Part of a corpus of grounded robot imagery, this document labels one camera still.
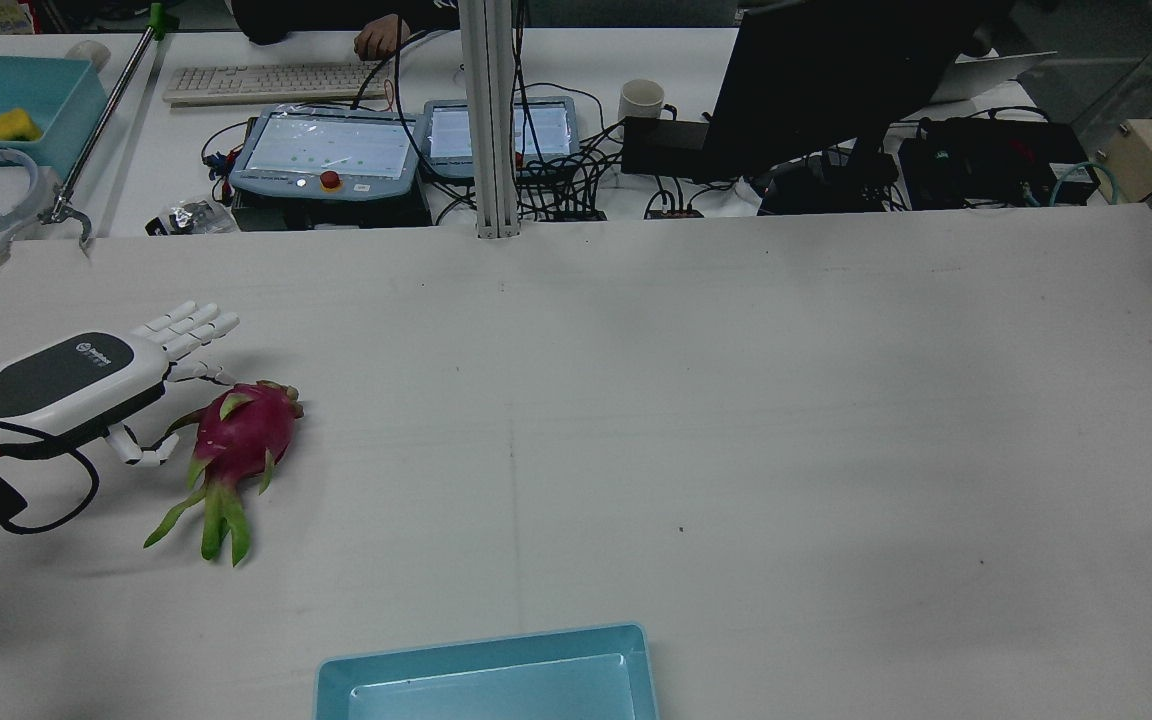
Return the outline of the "bystander bare hand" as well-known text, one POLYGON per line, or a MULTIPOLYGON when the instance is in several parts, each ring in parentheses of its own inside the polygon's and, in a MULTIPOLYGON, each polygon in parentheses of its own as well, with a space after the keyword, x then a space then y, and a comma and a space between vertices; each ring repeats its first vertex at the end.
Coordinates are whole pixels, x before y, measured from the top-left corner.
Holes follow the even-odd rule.
POLYGON ((385 59, 396 53, 411 33, 410 24, 401 15, 380 15, 353 38, 353 53, 364 61, 385 59))

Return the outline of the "white grey left robot hand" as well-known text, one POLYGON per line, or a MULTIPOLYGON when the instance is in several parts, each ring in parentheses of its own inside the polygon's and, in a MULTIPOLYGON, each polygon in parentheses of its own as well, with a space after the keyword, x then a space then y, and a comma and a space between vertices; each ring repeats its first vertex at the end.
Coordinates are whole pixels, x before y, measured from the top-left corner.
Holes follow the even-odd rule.
POLYGON ((124 420, 162 397, 166 382, 233 382, 189 354, 237 325, 217 304, 187 301, 131 331, 82 332, 1 365, 0 457, 56 457, 104 438, 127 464, 164 464, 179 434, 143 447, 124 420))

